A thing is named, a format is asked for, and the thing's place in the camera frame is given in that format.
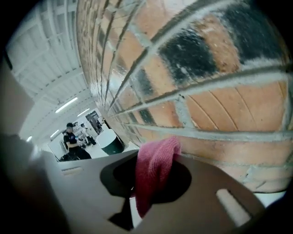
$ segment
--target light fixture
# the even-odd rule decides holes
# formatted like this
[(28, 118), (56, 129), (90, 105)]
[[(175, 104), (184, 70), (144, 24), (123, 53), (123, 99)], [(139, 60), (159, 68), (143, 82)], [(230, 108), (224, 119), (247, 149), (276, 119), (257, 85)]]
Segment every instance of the light fixture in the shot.
[(52, 136), (54, 136), (58, 131), (59, 131), (59, 129), (58, 129), (56, 132), (54, 132), (54, 133), (50, 136), (50, 138), (52, 138)]
[(32, 136), (28, 137), (27, 142), (29, 142), (32, 138)]
[(77, 117), (81, 116), (84, 112), (87, 112), (90, 108), (87, 108), (85, 111), (83, 111), (82, 113), (78, 114)]
[(55, 113), (60, 112), (61, 110), (63, 110), (65, 107), (67, 107), (68, 105), (70, 105), (71, 103), (73, 103), (76, 100), (77, 100), (77, 97), (73, 98), (71, 101), (69, 101), (68, 103), (66, 103), (62, 107), (60, 107), (58, 110), (56, 110)]

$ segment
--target white ceiling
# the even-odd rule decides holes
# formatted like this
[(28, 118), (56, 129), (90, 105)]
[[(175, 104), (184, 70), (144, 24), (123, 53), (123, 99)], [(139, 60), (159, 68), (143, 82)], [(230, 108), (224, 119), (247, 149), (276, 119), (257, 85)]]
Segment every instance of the white ceiling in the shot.
[[(20, 136), (33, 136), (36, 144), (48, 142), (77, 114), (96, 107), (77, 52), (76, 4), (77, 0), (40, 2), (6, 46), (16, 80), (35, 102)], [(77, 101), (55, 113), (74, 97)]]

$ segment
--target hat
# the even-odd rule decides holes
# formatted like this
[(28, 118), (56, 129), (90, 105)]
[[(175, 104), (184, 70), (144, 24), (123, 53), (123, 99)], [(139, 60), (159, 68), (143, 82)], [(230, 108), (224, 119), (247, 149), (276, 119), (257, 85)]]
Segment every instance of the hat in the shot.
[(67, 127), (67, 128), (68, 128), (68, 127), (73, 128), (73, 124), (72, 124), (71, 122), (69, 122), (69, 123), (66, 125), (66, 127)]

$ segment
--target red towel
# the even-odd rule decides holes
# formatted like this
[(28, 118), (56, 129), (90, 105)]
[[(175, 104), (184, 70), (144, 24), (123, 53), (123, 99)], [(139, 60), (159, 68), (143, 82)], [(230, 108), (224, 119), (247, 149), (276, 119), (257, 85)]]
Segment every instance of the red towel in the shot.
[(173, 156), (181, 153), (176, 137), (148, 142), (138, 151), (136, 162), (136, 208), (144, 217), (151, 208), (153, 196), (164, 189), (172, 167)]

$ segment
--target brick wall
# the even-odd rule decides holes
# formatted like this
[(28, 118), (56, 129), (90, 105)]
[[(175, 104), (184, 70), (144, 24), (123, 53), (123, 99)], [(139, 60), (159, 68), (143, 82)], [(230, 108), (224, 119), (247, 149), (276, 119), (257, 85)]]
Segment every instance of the brick wall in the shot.
[(286, 188), (291, 61), (250, 1), (79, 0), (77, 10), (87, 83), (124, 141), (176, 135), (184, 155), (253, 191)]

